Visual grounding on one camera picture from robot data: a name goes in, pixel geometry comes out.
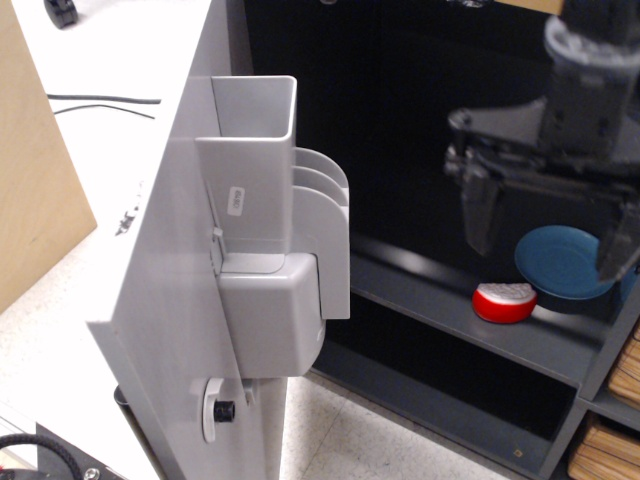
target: black shelf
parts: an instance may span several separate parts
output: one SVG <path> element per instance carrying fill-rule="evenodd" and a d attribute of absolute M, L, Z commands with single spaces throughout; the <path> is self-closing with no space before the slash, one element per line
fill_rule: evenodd
<path fill-rule="evenodd" d="M 606 385 L 598 392 L 593 402 L 583 399 L 580 399 L 580 401 L 592 412 L 618 422 L 625 427 L 640 431 L 640 410 L 614 397 L 606 389 Z"/>
<path fill-rule="evenodd" d="M 358 295 L 572 387 L 584 381 L 601 348 L 588 336 L 595 322 L 588 317 L 565 316 L 563 325 L 562 314 L 539 309 L 518 324 L 492 324 L 473 312 L 469 292 L 356 254 L 351 282 Z M 577 327 L 568 330 L 566 323 Z"/>
<path fill-rule="evenodd" d="M 536 477 L 575 390 L 353 296 L 314 369 L 443 436 Z"/>

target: tile floor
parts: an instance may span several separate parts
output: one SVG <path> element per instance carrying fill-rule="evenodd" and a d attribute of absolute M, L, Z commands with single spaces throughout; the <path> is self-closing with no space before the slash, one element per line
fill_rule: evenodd
<path fill-rule="evenodd" d="M 313 373 L 286 415 L 280 480 L 525 480 Z"/>

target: blue bowl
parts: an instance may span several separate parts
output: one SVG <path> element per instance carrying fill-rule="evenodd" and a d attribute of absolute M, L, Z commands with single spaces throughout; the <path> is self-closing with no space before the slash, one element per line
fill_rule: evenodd
<path fill-rule="evenodd" d="M 538 290 L 569 300 L 587 300 L 611 289 L 599 282 L 596 256 L 599 241 L 590 233 L 563 225 L 536 228 L 520 239 L 515 262 Z"/>

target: black object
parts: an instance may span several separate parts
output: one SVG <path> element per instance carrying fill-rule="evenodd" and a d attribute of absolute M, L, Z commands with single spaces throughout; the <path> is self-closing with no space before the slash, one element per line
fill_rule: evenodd
<path fill-rule="evenodd" d="M 231 423 L 236 418 L 235 402 L 216 401 L 213 404 L 213 421 L 216 423 Z"/>
<path fill-rule="evenodd" d="M 44 0 L 44 7 L 49 18 L 58 28 L 64 28 L 78 21 L 78 11 L 73 0 Z"/>
<path fill-rule="evenodd" d="M 134 103 L 136 105 L 160 105 L 162 103 L 160 98 L 131 98 L 113 95 L 58 95 L 47 93 L 47 98 L 49 100 L 96 100 L 99 102 Z"/>
<path fill-rule="evenodd" d="M 123 477 L 113 472 L 104 463 L 96 460 L 90 455 L 87 455 L 78 447 L 67 442 L 64 438 L 59 437 L 39 423 L 36 423 L 36 434 L 55 440 L 57 443 L 66 448 L 78 463 L 80 471 L 84 472 L 85 475 L 87 470 L 96 469 L 100 472 L 100 480 L 125 480 Z M 58 460 L 57 455 L 52 454 L 52 452 L 50 452 L 46 448 L 38 448 L 37 450 L 39 470 L 47 472 L 47 474 L 51 475 L 52 480 L 57 480 L 58 478 L 60 478 L 60 480 L 68 480 L 69 478 L 71 478 L 69 476 L 68 468 Z"/>
<path fill-rule="evenodd" d="M 638 0 L 567 0 L 560 18 L 580 34 L 613 45 L 640 42 Z"/>
<path fill-rule="evenodd" d="M 5 435 L 0 437 L 0 450 L 13 445 L 38 445 L 54 452 L 67 465 L 73 476 L 73 480 L 82 480 L 82 472 L 69 451 L 58 442 L 43 435 L 31 435 L 26 433 Z"/>
<path fill-rule="evenodd" d="M 61 480 L 48 473 L 35 472 L 33 470 L 10 469 L 0 471 L 0 480 Z"/>
<path fill-rule="evenodd" d="M 640 259 L 640 124 L 628 115 L 640 71 L 638 0 L 570 0 L 551 17 L 549 92 L 521 107 L 458 110 L 445 171 L 462 187 L 466 239 L 486 255 L 507 189 L 611 207 L 601 281 Z"/>

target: cable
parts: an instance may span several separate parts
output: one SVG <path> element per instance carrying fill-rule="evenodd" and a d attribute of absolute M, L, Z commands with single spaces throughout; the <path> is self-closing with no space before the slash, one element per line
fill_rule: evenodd
<path fill-rule="evenodd" d="M 67 467 L 69 467 L 73 480 L 83 480 L 82 472 L 80 471 L 78 463 L 74 460 L 69 451 L 58 442 L 42 435 L 30 435 L 27 433 L 18 433 L 0 437 L 0 450 L 14 445 L 38 445 L 51 450 L 53 453 L 58 455 L 62 461 L 64 461 Z"/>
<path fill-rule="evenodd" d="M 155 120 L 156 117 L 152 117 L 151 115 L 147 115 L 146 113 L 136 112 L 135 110 L 129 110 L 127 108 L 115 107 L 113 105 L 106 105 L 103 103 L 94 103 L 91 105 L 78 105 L 77 107 L 65 108 L 63 110 L 56 110 L 53 112 L 54 115 L 58 115 L 59 113 L 72 112 L 74 110 L 81 110 L 83 108 L 95 108 L 95 107 L 104 107 L 104 108 L 112 108 L 114 110 L 120 110 L 121 112 L 133 113 L 134 115 L 140 115 L 141 117 L 150 118 L 151 120 Z"/>
<path fill-rule="evenodd" d="M 162 102 L 159 98 L 129 98 L 110 95 L 55 95 L 48 93 L 47 98 L 49 100 L 95 100 L 99 102 L 136 103 L 138 105 L 159 105 Z"/>

